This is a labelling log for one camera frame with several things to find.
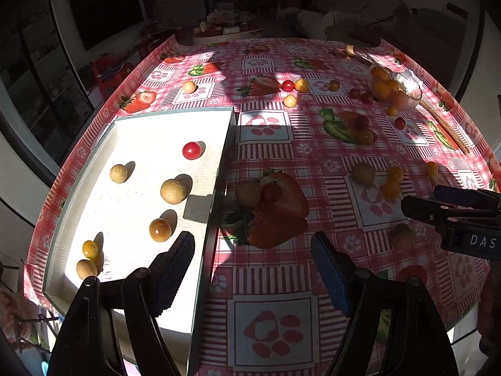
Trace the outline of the orange yellow cherry tomato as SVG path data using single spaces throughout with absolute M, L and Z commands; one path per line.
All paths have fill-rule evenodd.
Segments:
M 434 161 L 429 161 L 426 163 L 425 166 L 425 173 L 428 177 L 434 177 L 436 174 L 438 174 L 439 168 L 438 164 Z

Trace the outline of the cluttered coffee table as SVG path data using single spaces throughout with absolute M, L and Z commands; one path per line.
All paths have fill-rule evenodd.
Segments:
M 236 9 L 215 9 L 193 29 L 194 45 L 215 45 L 257 37 L 264 25 L 254 14 Z

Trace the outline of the strawberry pattern tablecloth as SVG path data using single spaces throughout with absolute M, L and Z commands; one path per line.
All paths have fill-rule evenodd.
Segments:
M 470 116 L 451 95 L 414 60 L 388 43 L 370 49 L 369 56 L 393 71 L 413 71 L 423 82 L 423 98 L 470 150 L 465 155 L 447 132 L 421 106 L 399 110 L 406 121 L 400 131 L 394 116 L 378 104 L 351 99 L 352 88 L 364 89 L 369 68 L 342 56 L 339 43 L 295 38 L 243 40 L 207 47 L 184 47 L 174 39 L 162 43 L 123 81 L 99 110 L 64 162 L 45 200 L 31 240 L 24 269 L 25 296 L 43 307 L 43 279 L 56 225 L 84 163 L 112 121 L 126 116 L 121 101 L 152 91 L 149 113 L 209 107 L 232 108 L 239 121 L 257 130 L 253 138 L 235 145 L 229 167 L 229 186 L 241 178 L 257 177 L 273 168 L 295 177 L 309 203 L 308 223 L 326 232 L 357 262 L 394 279 L 412 268 L 427 278 L 427 287 L 447 328 L 457 324 L 479 301 L 488 264 L 478 258 L 442 251 L 436 233 L 414 223 L 410 251 L 396 251 L 390 229 L 397 224 L 396 207 L 378 188 L 356 191 L 348 183 L 352 166 L 360 161 L 376 169 L 377 184 L 394 165 L 403 170 L 402 194 L 425 194 L 436 183 L 463 188 L 495 189 L 500 169 L 488 143 Z M 308 92 L 284 92 L 285 80 L 306 79 Z M 329 91 L 336 80 L 340 89 Z M 195 92 L 183 84 L 192 81 Z M 298 106 L 283 105 L 287 95 Z M 354 121 L 369 119 L 375 143 L 358 143 Z M 426 163 L 438 164 L 428 177 Z

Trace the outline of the red tomato beside longan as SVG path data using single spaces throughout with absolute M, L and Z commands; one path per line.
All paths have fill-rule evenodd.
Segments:
M 282 196 L 283 190 L 277 182 L 269 182 L 261 187 L 260 202 L 274 204 Z

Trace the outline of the yellow tomato in tray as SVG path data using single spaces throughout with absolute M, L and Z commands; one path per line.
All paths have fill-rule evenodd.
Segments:
M 83 255 L 89 260 L 94 260 L 99 257 L 100 253 L 99 246 L 96 242 L 92 240 L 85 241 L 82 245 L 81 250 Z

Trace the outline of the red cherry tomato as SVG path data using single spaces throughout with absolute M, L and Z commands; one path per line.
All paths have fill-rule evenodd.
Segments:
M 195 160 L 202 156 L 203 148 L 198 142 L 188 142 L 183 146 L 182 153 L 185 159 Z

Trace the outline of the orange tomato on paw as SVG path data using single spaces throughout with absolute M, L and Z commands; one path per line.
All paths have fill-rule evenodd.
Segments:
M 329 83 L 328 89 L 330 92 L 336 92 L 340 89 L 340 83 L 336 80 L 332 80 Z

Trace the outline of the pale longan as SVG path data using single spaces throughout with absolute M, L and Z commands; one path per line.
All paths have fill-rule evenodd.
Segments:
M 294 95 L 287 95 L 283 99 L 283 105 L 289 109 L 294 109 L 298 106 L 298 99 Z
M 186 81 L 183 84 L 183 91 L 187 94 L 191 94 L 191 93 L 195 92 L 196 89 L 197 89 L 197 86 L 192 81 Z

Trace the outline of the large longan in tray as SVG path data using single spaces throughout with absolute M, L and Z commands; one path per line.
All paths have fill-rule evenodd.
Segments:
M 170 205 L 180 204 L 187 195 L 187 187 L 179 180 L 168 179 L 161 184 L 161 198 Z

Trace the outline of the pale fruit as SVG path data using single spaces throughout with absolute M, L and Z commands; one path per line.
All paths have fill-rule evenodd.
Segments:
M 414 247 L 414 230 L 408 224 L 398 224 L 390 234 L 390 243 L 396 250 L 411 250 Z

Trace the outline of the red tomato on strawberry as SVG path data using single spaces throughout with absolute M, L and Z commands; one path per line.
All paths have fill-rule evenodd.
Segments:
M 369 128 L 369 119 L 364 115 L 358 115 L 354 121 L 354 125 L 358 130 Z

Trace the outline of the pale longan far centre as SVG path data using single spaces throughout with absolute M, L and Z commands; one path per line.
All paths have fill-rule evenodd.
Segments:
M 283 105 L 289 109 L 294 109 L 298 106 L 298 99 L 294 95 L 287 95 L 283 99 Z

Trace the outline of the red tomato pair right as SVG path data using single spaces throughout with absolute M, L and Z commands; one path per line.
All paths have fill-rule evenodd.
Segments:
M 374 102 L 374 96 L 371 92 L 362 93 L 359 99 L 363 104 L 373 104 Z

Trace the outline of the red tomato far centre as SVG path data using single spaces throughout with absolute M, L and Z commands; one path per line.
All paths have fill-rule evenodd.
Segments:
M 284 92 L 293 92 L 296 88 L 296 84 L 291 80 L 285 80 L 281 84 L 281 89 Z

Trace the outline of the small longan in tray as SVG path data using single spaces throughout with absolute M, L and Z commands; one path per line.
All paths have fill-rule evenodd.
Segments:
M 122 184 L 128 178 L 128 170 L 125 165 L 117 164 L 111 167 L 110 179 L 114 183 Z

